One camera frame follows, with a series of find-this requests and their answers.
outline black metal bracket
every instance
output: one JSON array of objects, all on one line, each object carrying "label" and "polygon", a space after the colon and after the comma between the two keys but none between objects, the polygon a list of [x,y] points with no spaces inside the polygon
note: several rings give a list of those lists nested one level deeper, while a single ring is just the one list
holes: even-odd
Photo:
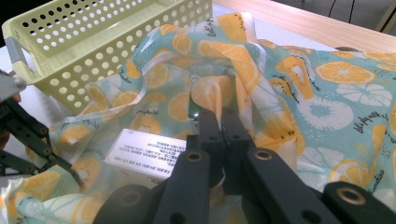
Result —
[{"label": "black metal bracket", "polygon": [[226,194],[242,195],[250,224],[396,223],[390,209],[355,185],[331,183],[323,193],[306,186],[274,151],[255,148],[236,111],[223,109],[221,132],[207,110],[199,126],[168,179],[153,189],[116,190],[93,223],[207,223],[209,188],[221,183]]}]

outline plastic basket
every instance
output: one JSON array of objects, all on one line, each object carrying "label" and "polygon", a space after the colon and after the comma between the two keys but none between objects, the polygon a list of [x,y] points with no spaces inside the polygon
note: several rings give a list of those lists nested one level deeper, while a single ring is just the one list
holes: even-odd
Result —
[{"label": "plastic basket", "polygon": [[84,86],[113,74],[153,28],[211,17],[211,0],[56,0],[6,21],[3,33],[15,73],[78,114],[90,100]]}]

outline table surface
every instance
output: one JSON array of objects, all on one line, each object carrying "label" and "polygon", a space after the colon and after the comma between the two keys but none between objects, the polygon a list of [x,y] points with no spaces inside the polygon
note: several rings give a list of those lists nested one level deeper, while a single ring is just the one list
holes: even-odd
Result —
[{"label": "table surface", "polygon": [[261,21],[266,21],[337,48],[396,52],[396,37],[337,21],[299,8],[266,0],[213,0],[214,3],[235,11],[248,11]]}]

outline basket hole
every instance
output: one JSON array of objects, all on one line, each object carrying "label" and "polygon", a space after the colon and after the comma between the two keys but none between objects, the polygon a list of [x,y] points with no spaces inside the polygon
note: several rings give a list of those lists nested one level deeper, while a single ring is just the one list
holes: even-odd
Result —
[{"label": "basket hole", "polygon": [[76,65],[76,66],[73,68],[73,70],[74,70],[75,72],[77,72],[77,73],[80,73],[80,72],[82,72],[82,67],[81,67],[80,65]]},{"label": "basket hole", "polygon": [[97,53],[95,57],[96,57],[97,60],[102,60],[103,59],[103,53]]},{"label": "basket hole", "polygon": [[181,12],[181,13],[184,13],[185,11],[186,11],[186,7],[185,7],[185,6],[181,6],[181,7],[180,7],[180,12]]},{"label": "basket hole", "polygon": [[50,80],[49,84],[51,86],[58,86],[59,85],[59,80],[56,79],[56,78],[53,78],[53,79]]},{"label": "basket hole", "polygon": [[70,86],[73,87],[73,88],[75,88],[75,87],[78,86],[78,82],[75,81],[75,80],[73,80],[73,81],[70,82]]},{"label": "basket hole", "polygon": [[70,102],[74,101],[75,99],[76,99],[76,97],[74,95],[68,95],[67,96],[67,100],[70,101]]},{"label": "basket hole", "polygon": [[90,76],[88,76],[87,74],[81,76],[82,81],[88,81],[88,79],[90,79]]},{"label": "basket hole", "polygon": [[85,64],[87,66],[91,66],[91,65],[93,65],[93,61],[91,59],[87,59],[87,60],[85,60]]},{"label": "basket hole", "polygon": [[124,58],[128,57],[128,51],[124,50],[124,51],[121,53],[121,56],[124,57]]},{"label": "basket hole", "polygon": [[72,75],[71,75],[69,72],[64,72],[64,73],[62,74],[62,77],[63,77],[64,79],[69,79],[71,76],[72,76]]},{"label": "basket hole", "polygon": [[78,89],[78,91],[77,91],[77,94],[80,94],[80,95],[82,95],[82,94],[84,94],[85,93],[85,90],[84,89]]},{"label": "basket hole", "polygon": [[113,62],[113,63],[117,63],[119,61],[119,57],[117,57],[117,56],[114,56],[112,59],[111,59],[111,62]]},{"label": "basket hole", "polygon": [[106,52],[107,52],[108,54],[112,54],[112,53],[114,52],[114,49],[111,48],[111,47],[108,47],[108,48],[106,49]]},{"label": "basket hole", "polygon": [[59,93],[60,93],[60,94],[66,94],[66,93],[67,93],[67,88],[66,88],[66,87],[61,87],[61,88],[59,89]]},{"label": "basket hole", "polygon": [[142,36],[142,31],[141,30],[138,30],[138,31],[136,31],[136,36],[138,36],[138,37],[140,37],[140,36]]},{"label": "basket hole", "polygon": [[121,49],[123,47],[122,41],[117,42],[117,48]]},{"label": "basket hole", "polygon": [[107,69],[108,68],[108,63],[102,63],[102,67]]},{"label": "basket hole", "polygon": [[91,72],[92,72],[92,74],[93,75],[98,75],[99,74],[99,69],[98,68],[93,68],[92,70],[91,70]]},{"label": "basket hole", "polygon": [[126,37],[126,41],[127,41],[128,43],[132,43],[133,40],[134,40],[134,37],[131,36],[131,35],[128,35],[128,36]]}]

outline cable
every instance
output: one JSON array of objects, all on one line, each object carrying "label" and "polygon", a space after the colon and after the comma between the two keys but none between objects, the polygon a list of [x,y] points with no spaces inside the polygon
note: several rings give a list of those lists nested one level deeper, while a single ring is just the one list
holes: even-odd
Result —
[{"label": "cable", "polygon": [[330,12],[329,12],[329,17],[330,17],[330,15],[332,15],[332,8],[334,7],[335,1],[337,1],[337,0],[334,0],[332,2],[332,7],[330,8]]},{"label": "cable", "polygon": [[350,19],[352,18],[352,12],[353,12],[354,5],[355,5],[355,0],[352,1],[352,8],[350,9],[350,13],[349,13],[349,23],[350,23]]},{"label": "cable", "polygon": [[[329,12],[329,18],[332,15],[332,8],[334,7],[335,1],[337,1],[337,0],[334,0],[332,2],[332,7],[330,8],[330,12]],[[355,6],[355,0],[352,0],[352,8],[350,9],[350,13],[349,13],[349,23],[350,23],[350,20],[352,19],[352,12],[353,12],[354,6]]]}]

